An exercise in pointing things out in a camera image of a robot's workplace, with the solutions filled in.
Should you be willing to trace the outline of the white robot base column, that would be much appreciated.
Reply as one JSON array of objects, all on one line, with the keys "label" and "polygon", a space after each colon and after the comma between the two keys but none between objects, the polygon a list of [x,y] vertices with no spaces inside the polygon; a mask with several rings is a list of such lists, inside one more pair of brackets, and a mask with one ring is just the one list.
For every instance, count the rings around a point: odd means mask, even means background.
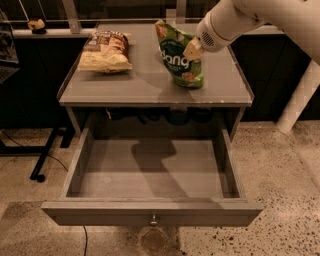
[{"label": "white robot base column", "polygon": [[280,132],[287,134],[292,130],[319,86],[320,66],[311,60],[280,118],[276,122],[276,127]]}]

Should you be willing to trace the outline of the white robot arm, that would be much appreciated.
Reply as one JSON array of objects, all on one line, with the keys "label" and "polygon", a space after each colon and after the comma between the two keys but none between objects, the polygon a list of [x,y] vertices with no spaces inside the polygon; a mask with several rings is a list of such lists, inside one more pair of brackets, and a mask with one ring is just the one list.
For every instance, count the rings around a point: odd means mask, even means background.
[{"label": "white robot arm", "polygon": [[320,0],[220,0],[197,25],[183,54],[193,61],[205,51],[221,51],[264,24],[283,31],[320,64]]}]

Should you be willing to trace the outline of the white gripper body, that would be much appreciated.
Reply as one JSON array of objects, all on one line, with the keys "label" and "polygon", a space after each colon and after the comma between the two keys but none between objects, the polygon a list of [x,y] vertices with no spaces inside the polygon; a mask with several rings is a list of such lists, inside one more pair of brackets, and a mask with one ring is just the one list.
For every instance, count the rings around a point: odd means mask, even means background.
[{"label": "white gripper body", "polygon": [[210,11],[198,24],[196,38],[205,51],[218,52],[233,42],[229,18],[228,13]]}]

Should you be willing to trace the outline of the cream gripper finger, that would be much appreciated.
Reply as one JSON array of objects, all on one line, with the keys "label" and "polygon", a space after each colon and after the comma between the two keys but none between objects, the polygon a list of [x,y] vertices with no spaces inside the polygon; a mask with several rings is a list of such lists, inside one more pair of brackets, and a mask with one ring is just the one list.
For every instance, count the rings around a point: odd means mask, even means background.
[{"label": "cream gripper finger", "polygon": [[198,60],[204,54],[200,41],[194,37],[186,46],[183,55],[189,61]]}]

